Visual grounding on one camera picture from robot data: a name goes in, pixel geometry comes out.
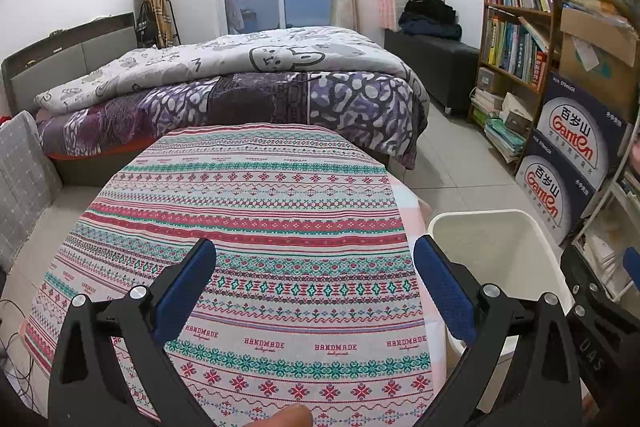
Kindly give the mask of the person's fingertip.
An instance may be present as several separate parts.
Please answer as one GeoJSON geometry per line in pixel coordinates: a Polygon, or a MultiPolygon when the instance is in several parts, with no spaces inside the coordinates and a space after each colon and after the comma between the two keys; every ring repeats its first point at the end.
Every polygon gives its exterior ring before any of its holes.
{"type": "Polygon", "coordinates": [[[277,411],[270,418],[252,421],[245,427],[312,427],[314,418],[311,410],[301,404],[290,405],[277,411]]]}

